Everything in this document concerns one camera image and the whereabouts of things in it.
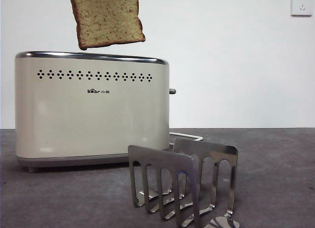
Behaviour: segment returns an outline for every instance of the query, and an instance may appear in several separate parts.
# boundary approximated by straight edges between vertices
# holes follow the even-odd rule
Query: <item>brand logo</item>
[[[109,90],[88,89],[88,94],[109,94]]]

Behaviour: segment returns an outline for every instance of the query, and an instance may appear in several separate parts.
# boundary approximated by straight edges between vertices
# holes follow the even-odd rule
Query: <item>white cable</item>
[[[169,135],[177,135],[177,136],[183,136],[183,137],[187,137],[187,138],[194,138],[194,141],[201,141],[201,140],[203,140],[203,137],[201,137],[201,136],[184,134],[184,133],[170,132]]]

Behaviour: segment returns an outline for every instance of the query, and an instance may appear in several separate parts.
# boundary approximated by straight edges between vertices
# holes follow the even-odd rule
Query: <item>bread crust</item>
[[[87,44],[85,45],[82,40],[81,40],[81,27],[82,27],[82,23],[80,22],[80,17],[79,17],[79,10],[78,7],[76,5],[76,0],[70,0],[71,1],[71,5],[72,5],[72,11],[73,11],[73,15],[74,15],[74,19],[77,23],[77,27],[76,27],[76,32],[77,32],[77,39],[78,39],[78,45],[79,48],[81,50],[86,50],[87,48],[93,48],[93,47],[107,47],[113,44],[127,44],[127,43],[134,43],[134,42],[144,42],[146,40],[144,34],[143,34],[143,27],[142,27],[142,23],[138,17],[139,14],[139,0],[136,0],[136,15],[137,15],[137,23],[139,26],[139,29],[141,31],[141,37],[140,38],[136,38],[136,39],[129,39],[129,40],[124,40],[124,41],[118,41],[118,40],[113,40],[111,42],[101,42],[98,44]]]

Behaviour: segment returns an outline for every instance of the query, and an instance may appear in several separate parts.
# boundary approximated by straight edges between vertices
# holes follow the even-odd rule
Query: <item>slice of bread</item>
[[[71,0],[79,47],[144,42],[138,0]]]

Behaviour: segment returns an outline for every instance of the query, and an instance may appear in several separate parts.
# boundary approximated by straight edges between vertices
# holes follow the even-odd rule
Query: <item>toaster lever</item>
[[[176,89],[169,89],[169,94],[176,94]]]

